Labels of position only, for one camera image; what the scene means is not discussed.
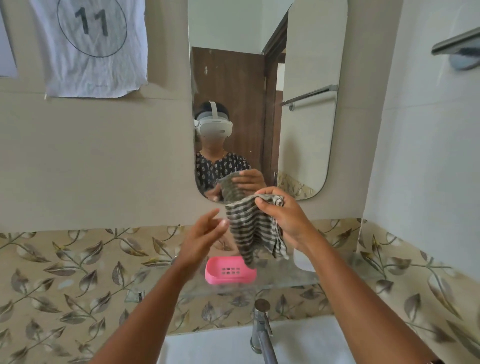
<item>hand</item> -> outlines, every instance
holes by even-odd
[[[220,196],[222,195],[222,186],[218,183],[215,188],[205,192],[204,196],[210,201],[218,202],[220,201]]]
[[[259,170],[243,170],[240,172],[240,177],[232,178],[232,182],[236,183],[247,196],[267,186],[264,175]]]
[[[284,237],[295,249],[307,254],[309,244],[320,236],[317,229],[308,220],[295,199],[277,187],[267,187],[256,194],[276,194],[283,196],[283,207],[274,206],[261,198],[256,198],[258,208],[267,215],[274,217],[283,229]]]
[[[183,242],[174,267],[180,267],[191,279],[204,261],[212,245],[228,230],[227,219],[214,218],[220,209],[210,211],[198,219]]]

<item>pink soap dish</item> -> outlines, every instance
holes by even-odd
[[[248,268],[241,256],[214,256],[205,269],[205,279],[210,284],[247,284],[256,278],[257,270]]]

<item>handwritten number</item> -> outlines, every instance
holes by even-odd
[[[75,18],[78,18],[79,16],[82,17],[82,23],[84,24],[84,33],[88,34],[88,20],[87,14],[85,13],[85,8],[80,8],[80,10],[75,13]]]
[[[98,14],[95,14],[95,20],[98,20],[100,18],[102,18],[103,35],[108,36],[107,16],[105,14],[105,9],[102,9]]]
[[[85,12],[85,8],[80,8],[79,11],[75,13],[75,18],[78,18],[79,16],[82,17],[82,23],[84,25],[84,33],[88,34],[89,29],[88,29],[88,20],[87,20],[87,14]],[[95,20],[101,19],[102,21],[102,31],[104,36],[108,36],[108,26],[107,26],[107,14],[105,13],[105,9],[100,10],[97,14],[95,14]]]

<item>white vr headset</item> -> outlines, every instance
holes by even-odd
[[[215,102],[210,101],[210,104],[212,111],[202,112],[195,120],[198,135],[228,138],[232,135],[233,123],[226,114],[218,112]]]

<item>white sink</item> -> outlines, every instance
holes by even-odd
[[[334,316],[271,324],[280,364],[355,364]],[[168,336],[157,364],[263,363],[250,347],[252,327],[226,328]]]

